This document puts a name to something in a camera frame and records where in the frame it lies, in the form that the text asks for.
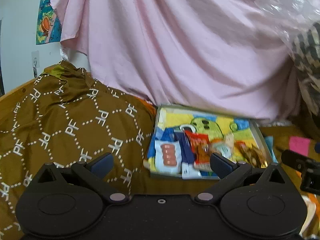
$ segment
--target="plastic wrapper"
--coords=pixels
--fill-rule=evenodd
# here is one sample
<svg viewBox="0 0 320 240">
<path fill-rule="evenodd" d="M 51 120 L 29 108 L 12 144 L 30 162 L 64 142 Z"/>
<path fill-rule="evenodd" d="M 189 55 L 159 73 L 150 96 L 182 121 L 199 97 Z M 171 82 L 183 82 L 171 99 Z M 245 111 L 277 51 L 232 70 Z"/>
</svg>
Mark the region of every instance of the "plastic wrapper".
<svg viewBox="0 0 320 240">
<path fill-rule="evenodd" d="M 302 98 L 320 128 L 320 7 L 314 7 L 308 0 L 255 2 L 290 49 Z"/>
</svg>

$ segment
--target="red snack package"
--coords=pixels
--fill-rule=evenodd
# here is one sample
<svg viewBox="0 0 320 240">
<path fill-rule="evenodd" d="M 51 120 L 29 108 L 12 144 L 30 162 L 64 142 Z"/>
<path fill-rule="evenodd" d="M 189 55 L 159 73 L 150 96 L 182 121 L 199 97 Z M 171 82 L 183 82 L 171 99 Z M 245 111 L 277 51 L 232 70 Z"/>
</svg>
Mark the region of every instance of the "red snack package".
<svg viewBox="0 0 320 240">
<path fill-rule="evenodd" d="M 191 150 L 194 154 L 197 153 L 197 146 L 203 144 L 209 144 L 209 137 L 207 134 L 192 133 L 190 131 L 185 131 L 191 144 Z"/>
</svg>

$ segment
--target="pink paper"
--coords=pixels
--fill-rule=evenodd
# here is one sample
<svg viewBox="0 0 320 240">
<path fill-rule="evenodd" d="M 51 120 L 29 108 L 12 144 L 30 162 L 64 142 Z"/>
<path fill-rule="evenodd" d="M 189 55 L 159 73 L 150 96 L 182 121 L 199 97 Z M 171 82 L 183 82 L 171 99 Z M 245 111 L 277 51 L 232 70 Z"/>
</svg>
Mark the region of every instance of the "pink paper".
<svg viewBox="0 0 320 240">
<path fill-rule="evenodd" d="M 291 136 L 289 140 L 289 149 L 304 156 L 308 156 L 310 139 Z"/>
</svg>

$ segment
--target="clear plastic bag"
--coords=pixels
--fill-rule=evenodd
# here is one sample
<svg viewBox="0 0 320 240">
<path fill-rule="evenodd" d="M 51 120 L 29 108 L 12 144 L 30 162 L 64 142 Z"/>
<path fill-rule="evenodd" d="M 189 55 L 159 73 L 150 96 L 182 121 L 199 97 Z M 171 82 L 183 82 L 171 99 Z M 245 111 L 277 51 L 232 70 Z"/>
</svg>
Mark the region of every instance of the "clear plastic bag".
<svg viewBox="0 0 320 240">
<path fill-rule="evenodd" d="M 308 0 L 256 0 L 255 3 L 273 22 L 271 27 L 290 50 L 299 33 L 306 33 L 320 21 L 320 9 Z"/>
</svg>

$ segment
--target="fabric tag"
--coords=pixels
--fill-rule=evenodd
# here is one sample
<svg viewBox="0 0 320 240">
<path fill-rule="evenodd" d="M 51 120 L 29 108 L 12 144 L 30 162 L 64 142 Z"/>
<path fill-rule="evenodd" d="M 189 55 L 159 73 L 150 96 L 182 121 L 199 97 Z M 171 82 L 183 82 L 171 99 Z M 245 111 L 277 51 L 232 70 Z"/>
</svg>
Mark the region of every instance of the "fabric tag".
<svg viewBox="0 0 320 240">
<path fill-rule="evenodd" d="M 289 149 L 304 156 L 308 156 L 309 144 L 311 139 L 291 136 L 289 140 Z"/>
<path fill-rule="evenodd" d="M 69 61 L 68 48 L 67 47 L 61 45 L 61 47 L 60 47 L 60 55 L 61 55 L 63 60 Z"/>
</svg>

